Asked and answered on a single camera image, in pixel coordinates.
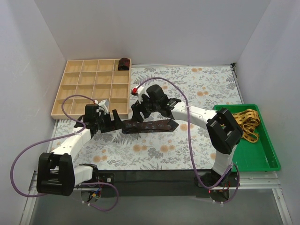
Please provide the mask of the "wooden compartment tray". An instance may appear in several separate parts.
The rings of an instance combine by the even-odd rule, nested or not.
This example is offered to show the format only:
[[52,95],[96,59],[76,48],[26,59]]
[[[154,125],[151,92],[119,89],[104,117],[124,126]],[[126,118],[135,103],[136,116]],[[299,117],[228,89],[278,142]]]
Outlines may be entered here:
[[128,71],[118,71],[120,59],[69,60],[58,88],[51,112],[55,120],[84,114],[89,98],[107,99],[109,111],[117,110],[121,119],[128,118],[131,82],[131,59]]

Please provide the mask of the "rolled dark red tie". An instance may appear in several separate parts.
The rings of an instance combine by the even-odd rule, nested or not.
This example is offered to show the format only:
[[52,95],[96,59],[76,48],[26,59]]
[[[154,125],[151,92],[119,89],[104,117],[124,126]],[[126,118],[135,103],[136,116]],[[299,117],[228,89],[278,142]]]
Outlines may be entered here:
[[128,71],[130,69],[130,59],[121,58],[118,62],[118,71]]

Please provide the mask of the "dark brown patterned tie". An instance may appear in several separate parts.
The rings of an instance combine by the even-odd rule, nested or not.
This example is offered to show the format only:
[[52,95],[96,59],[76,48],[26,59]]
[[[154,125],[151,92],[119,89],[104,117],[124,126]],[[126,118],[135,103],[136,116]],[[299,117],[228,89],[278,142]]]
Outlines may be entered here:
[[123,134],[173,132],[179,126],[179,124],[172,119],[147,122],[124,120],[123,124]]

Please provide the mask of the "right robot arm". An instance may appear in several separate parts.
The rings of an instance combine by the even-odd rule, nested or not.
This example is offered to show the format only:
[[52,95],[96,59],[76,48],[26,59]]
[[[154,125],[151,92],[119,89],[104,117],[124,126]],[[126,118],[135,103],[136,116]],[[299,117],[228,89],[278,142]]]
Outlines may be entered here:
[[223,186],[229,181],[234,152],[243,131],[228,109],[214,111],[189,106],[187,101],[169,98],[159,85],[152,85],[148,89],[136,86],[131,90],[131,94],[138,97],[131,106],[132,120],[143,122],[151,113],[158,112],[166,118],[182,120],[189,125],[194,124],[206,129],[216,150],[216,158],[209,173],[203,176],[196,173],[195,176],[199,184],[206,189]]

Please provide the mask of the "aluminium frame rail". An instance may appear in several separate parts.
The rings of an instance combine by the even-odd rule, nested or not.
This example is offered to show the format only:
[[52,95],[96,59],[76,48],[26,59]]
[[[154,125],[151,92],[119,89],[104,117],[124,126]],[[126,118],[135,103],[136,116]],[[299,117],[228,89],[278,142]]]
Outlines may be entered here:
[[25,204],[22,225],[290,225],[275,172],[242,172],[229,199],[154,196],[101,197],[84,204],[91,188],[69,197],[46,195]]

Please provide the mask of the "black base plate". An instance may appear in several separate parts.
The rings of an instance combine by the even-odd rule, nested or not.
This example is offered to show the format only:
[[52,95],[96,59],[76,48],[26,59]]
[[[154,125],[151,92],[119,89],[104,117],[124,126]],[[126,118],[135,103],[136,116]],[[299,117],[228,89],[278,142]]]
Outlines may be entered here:
[[194,196],[229,199],[231,188],[239,186],[236,172],[229,173],[215,188],[205,189],[193,170],[108,170],[98,171],[93,182],[104,183],[101,196],[120,197]]

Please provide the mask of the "green plastic bin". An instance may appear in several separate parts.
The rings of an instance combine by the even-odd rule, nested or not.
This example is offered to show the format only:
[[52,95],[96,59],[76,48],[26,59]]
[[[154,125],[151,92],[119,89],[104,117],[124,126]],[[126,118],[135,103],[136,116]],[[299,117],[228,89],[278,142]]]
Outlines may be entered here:
[[255,133],[258,134],[258,141],[251,143],[245,139],[241,139],[235,151],[233,162],[237,164],[239,170],[241,172],[281,170],[281,164],[273,148],[258,106],[255,104],[215,105],[213,109],[220,110],[222,107],[227,108],[232,114],[248,109],[255,110],[261,121],[255,129]]

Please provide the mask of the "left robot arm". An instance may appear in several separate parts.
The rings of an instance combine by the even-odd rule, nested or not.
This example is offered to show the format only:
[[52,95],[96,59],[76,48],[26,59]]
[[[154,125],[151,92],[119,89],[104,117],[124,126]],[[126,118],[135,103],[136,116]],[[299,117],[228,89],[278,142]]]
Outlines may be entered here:
[[84,145],[96,133],[107,133],[122,129],[123,123],[117,110],[105,112],[97,104],[87,104],[84,115],[74,125],[71,136],[49,153],[42,153],[38,161],[37,191],[42,194],[72,194],[81,183],[96,187],[100,176],[94,164],[80,164],[74,167],[73,160]]

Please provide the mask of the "yellow patterned tie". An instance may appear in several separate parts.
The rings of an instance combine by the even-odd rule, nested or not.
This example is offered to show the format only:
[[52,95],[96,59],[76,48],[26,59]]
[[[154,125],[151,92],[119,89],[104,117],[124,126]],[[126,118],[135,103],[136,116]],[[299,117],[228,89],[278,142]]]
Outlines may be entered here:
[[259,140],[259,134],[255,130],[261,124],[258,112],[253,109],[246,109],[234,113],[233,117],[243,131],[242,138],[250,143],[256,143]]

